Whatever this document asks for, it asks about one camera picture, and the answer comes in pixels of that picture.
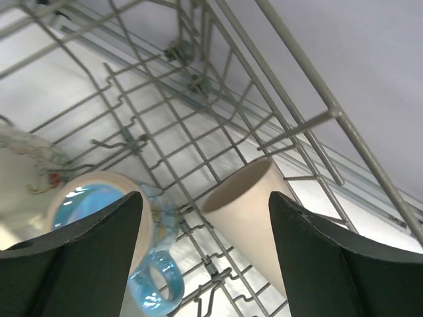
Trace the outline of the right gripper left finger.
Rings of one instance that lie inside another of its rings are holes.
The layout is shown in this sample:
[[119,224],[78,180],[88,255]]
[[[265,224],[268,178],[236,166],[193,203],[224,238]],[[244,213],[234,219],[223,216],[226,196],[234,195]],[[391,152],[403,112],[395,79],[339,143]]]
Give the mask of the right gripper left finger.
[[131,192],[1,251],[1,315],[119,316],[141,215]]

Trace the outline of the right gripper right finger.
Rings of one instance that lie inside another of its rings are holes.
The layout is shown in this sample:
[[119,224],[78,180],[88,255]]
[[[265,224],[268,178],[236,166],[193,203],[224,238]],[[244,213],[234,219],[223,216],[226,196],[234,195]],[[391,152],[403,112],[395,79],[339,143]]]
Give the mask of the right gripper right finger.
[[292,316],[422,315],[422,254],[353,233],[280,192],[268,207]]

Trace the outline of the blue butterfly mug orange inside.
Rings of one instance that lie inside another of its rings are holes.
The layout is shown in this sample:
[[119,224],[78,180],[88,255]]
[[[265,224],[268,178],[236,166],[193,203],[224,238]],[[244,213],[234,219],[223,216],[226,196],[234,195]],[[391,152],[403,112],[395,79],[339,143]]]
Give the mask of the blue butterfly mug orange inside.
[[130,192],[140,192],[143,202],[128,289],[144,314],[165,316],[184,295],[184,279],[169,253],[179,232],[180,211],[165,192],[116,172],[90,172],[67,183],[53,198],[44,230],[60,229]]

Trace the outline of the floral cream mug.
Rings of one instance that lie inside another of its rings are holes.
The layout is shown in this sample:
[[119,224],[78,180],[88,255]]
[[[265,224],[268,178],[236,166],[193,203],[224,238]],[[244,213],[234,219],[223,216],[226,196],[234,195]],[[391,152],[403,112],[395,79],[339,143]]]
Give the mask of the floral cream mug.
[[1,124],[1,249],[42,234],[49,205],[71,178],[69,157],[34,134]]

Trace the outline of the beige tumbler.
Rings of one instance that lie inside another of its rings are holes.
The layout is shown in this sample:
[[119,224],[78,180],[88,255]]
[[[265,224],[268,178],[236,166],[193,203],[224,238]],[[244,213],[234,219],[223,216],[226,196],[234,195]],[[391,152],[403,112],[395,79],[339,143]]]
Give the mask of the beige tumbler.
[[268,208],[273,191],[294,198],[276,164],[269,158],[260,158],[218,185],[207,196],[202,212],[207,221],[286,296]]

